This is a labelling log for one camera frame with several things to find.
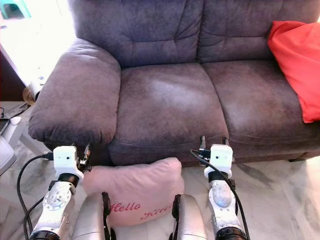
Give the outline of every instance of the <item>floor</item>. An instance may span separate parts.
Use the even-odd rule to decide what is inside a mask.
[[[0,239],[3,240],[23,239],[24,214],[15,187],[20,168],[34,155],[22,143],[17,145],[15,153],[17,161],[0,177]],[[320,157],[292,163],[281,160],[234,164],[232,173],[252,240],[320,239]],[[196,198],[208,239],[214,239],[207,199],[208,183],[203,168],[185,168],[182,174],[185,193]],[[40,199],[54,179],[52,162],[39,159],[31,164],[21,181],[26,205],[30,207]],[[85,197],[82,186],[79,186],[73,224]],[[31,216],[34,224],[40,213],[41,206]],[[173,222],[169,213],[145,224],[118,227],[115,232],[117,240],[165,240],[172,232]]]

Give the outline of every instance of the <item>back cushion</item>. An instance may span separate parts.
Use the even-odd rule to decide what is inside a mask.
[[[319,0],[204,0],[197,59],[270,59],[272,21],[312,23],[319,11]]]
[[[69,0],[76,36],[122,67],[194,62],[204,0]]]

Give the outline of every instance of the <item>sofa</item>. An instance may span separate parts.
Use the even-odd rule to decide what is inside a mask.
[[[50,147],[96,165],[177,157],[229,139],[237,163],[320,155],[267,40],[273,21],[316,22],[319,0],[70,0],[76,40],[29,120]]]

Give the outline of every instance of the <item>stool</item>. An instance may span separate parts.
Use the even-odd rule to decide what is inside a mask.
[[[6,4],[16,5],[25,18],[31,18],[31,15],[29,13],[29,10],[27,9],[27,6],[26,6],[24,0],[0,0],[1,13],[2,13],[4,19],[8,19],[8,15],[7,15],[6,9],[5,9]]]

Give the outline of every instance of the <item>sofa seat cushion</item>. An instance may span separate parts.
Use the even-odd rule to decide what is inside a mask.
[[[303,123],[296,93],[274,60],[205,63],[238,158],[320,149],[320,122]]]
[[[116,165],[151,163],[221,143],[228,130],[215,88],[198,63],[122,70],[116,133],[109,144]]]

